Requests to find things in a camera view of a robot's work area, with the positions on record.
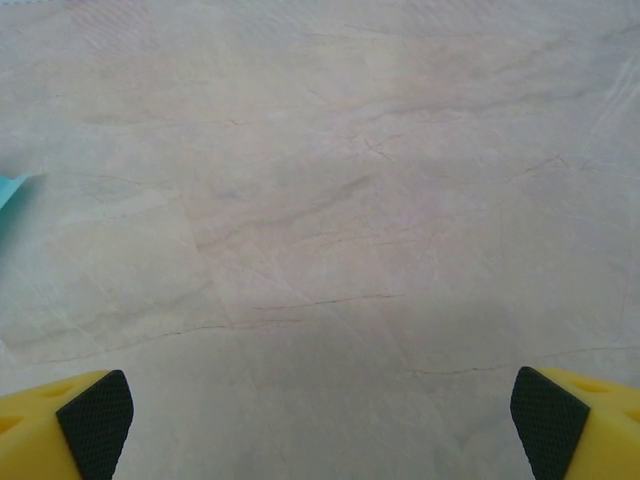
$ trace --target light blue paper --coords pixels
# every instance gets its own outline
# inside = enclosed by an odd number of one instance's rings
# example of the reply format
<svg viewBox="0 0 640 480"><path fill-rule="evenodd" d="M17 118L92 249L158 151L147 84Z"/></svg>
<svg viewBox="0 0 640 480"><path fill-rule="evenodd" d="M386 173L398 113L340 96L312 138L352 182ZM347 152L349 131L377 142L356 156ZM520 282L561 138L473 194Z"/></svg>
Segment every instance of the light blue paper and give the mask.
<svg viewBox="0 0 640 480"><path fill-rule="evenodd" d="M27 178L29 175L22 175L15 179L0 176L0 208L4 207Z"/></svg>

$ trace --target black rubber pad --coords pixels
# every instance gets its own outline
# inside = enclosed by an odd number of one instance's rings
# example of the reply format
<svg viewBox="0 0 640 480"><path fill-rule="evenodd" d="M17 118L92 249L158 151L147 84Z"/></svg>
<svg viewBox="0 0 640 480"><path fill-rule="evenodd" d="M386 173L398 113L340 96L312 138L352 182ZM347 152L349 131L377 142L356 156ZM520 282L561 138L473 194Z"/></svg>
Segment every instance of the black rubber pad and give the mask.
<svg viewBox="0 0 640 480"><path fill-rule="evenodd" d="M133 401L114 370L56 412L83 480L110 480L129 433Z"/></svg>
<svg viewBox="0 0 640 480"><path fill-rule="evenodd" d="M536 480L562 480L589 407L531 367L518 372L511 417Z"/></svg>

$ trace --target cyan object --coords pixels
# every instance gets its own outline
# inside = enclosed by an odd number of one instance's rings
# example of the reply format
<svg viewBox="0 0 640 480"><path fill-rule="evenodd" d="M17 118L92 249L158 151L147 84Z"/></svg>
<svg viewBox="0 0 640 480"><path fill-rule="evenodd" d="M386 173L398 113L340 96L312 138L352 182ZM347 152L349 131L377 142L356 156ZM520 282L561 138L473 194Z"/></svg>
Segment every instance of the cyan object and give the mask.
<svg viewBox="0 0 640 480"><path fill-rule="evenodd" d="M22 175L13 179L0 176L0 208L4 207L5 203L9 201L27 178L29 178L29 175Z"/></svg>

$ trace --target gray marble surface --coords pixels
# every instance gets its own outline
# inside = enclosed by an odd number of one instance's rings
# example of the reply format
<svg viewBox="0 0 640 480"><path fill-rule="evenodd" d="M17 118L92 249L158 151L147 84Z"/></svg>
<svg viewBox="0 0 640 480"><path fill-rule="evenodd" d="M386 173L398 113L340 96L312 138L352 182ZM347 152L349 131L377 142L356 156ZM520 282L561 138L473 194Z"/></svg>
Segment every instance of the gray marble surface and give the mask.
<svg viewBox="0 0 640 480"><path fill-rule="evenodd" d="M640 385L636 0L0 6L0 393L122 368L117 478L532 478Z"/></svg>

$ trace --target yellow plastic part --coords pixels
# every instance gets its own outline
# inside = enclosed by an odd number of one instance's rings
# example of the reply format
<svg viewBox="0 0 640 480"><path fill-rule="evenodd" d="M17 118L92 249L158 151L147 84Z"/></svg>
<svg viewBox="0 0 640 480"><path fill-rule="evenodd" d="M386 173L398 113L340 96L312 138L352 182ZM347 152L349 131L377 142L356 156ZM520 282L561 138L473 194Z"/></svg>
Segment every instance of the yellow plastic part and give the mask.
<svg viewBox="0 0 640 480"><path fill-rule="evenodd" d="M640 479L640 389L537 370L591 409L564 480Z"/></svg>
<svg viewBox="0 0 640 480"><path fill-rule="evenodd" d="M87 373L0 397L0 479L82 480L56 412L108 373Z"/></svg>

